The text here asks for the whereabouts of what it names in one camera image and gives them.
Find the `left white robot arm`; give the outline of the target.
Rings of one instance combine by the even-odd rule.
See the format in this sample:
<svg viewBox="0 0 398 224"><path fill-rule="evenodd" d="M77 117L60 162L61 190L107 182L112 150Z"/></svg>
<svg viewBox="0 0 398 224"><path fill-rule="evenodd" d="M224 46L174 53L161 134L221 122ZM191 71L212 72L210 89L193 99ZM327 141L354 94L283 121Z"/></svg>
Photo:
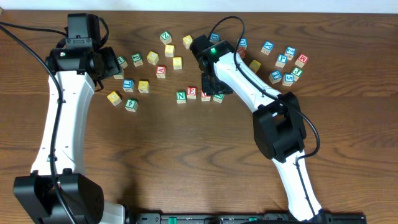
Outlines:
<svg viewBox="0 0 398 224"><path fill-rule="evenodd" d="M129 223L128 209L107 202L103 189L85 177L83 141L90 101L102 80L122 68L105 21L69 14L64 38L43 60L49 73L49 108L38 155L28 176L16 177L16 199L34 223Z"/></svg>

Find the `red E block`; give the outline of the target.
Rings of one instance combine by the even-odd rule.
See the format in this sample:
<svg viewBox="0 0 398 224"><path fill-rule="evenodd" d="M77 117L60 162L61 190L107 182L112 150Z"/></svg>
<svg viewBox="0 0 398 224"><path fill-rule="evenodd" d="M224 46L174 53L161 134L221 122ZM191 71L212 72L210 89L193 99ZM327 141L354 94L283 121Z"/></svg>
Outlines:
<svg viewBox="0 0 398 224"><path fill-rule="evenodd" d="M197 87L189 86L187 88L187 98L188 99L196 99L197 98Z"/></svg>

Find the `green N block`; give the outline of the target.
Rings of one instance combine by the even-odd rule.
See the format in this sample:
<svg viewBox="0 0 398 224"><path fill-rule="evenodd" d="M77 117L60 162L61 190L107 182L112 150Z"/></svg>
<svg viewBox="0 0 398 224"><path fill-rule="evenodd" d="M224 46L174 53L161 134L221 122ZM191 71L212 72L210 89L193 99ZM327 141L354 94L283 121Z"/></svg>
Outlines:
<svg viewBox="0 0 398 224"><path fill-rule="evenodd" d="M185 91L176 92L176 100L178 104L183 104L187 102L187 94Z"/></svg>

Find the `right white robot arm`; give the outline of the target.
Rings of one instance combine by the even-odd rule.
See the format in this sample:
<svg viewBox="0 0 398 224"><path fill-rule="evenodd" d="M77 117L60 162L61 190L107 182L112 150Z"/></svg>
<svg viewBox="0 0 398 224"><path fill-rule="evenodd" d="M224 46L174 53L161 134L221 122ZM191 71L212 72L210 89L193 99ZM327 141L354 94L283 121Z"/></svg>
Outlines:
<svg viewBox="0 0 398 224"><path fill-rule="evenodd" d="M202 71L204 94L236 93L252 112L254 140L261 153L276 166L287 194L289 211L298 221L321 222L322 206L312 189L304 151L305 126L313 123L301 112L297 97L282 94L263 82L223 40L217 44L201 35L190 51Z"/></svg>

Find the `green R block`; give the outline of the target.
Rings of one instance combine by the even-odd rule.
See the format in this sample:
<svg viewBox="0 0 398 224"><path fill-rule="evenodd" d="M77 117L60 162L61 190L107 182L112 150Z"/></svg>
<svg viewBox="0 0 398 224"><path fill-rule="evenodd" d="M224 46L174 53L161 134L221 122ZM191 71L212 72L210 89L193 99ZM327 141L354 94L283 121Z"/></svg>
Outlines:
<svg viewBox="0 0 398 224"><path fill-rule="evenodd" d="M218 103L222 103L224 99L224 94L213 95L213 100Z"/></svg>

